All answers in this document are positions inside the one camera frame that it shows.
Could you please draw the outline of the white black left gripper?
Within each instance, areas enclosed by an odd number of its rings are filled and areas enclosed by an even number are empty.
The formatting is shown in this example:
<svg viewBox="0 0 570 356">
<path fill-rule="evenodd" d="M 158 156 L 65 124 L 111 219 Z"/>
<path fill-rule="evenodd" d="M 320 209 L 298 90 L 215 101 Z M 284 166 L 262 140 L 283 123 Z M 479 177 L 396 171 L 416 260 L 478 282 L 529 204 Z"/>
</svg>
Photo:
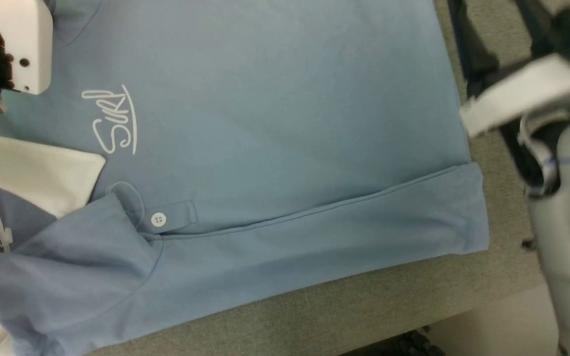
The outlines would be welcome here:
<svg viewBox="0 0 570 356">
<path fill-rule="evenodd" d="M 53 20 L 42 0 L 0 0 L 0 113 L 4 91 L 38 95 L 50 85 Z"/>
</svg>

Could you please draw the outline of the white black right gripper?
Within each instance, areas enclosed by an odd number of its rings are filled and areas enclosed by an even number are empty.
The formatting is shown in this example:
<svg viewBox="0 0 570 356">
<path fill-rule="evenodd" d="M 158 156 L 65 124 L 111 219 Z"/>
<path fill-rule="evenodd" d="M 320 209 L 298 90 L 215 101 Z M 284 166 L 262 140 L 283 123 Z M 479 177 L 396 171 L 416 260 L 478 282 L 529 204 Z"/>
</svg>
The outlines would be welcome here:
<svg viewBox="0 0 570 356">
<path fill-rule="evenodd" d="M 466 2 L 448 0 L 447 4 L 467 97 L 478 95 L 461 107 L 462 123 L 470 138 L 526 114 L 570 103 L 570 61 L 562 56 L 537 59 L 488 88 L 498 74 L 500 63 L 475 31 Z M 531 39 L 531 54 L 553 53 L 550 11 L 540 0 L 516 0 L 515 4 Z"/>
</svg>

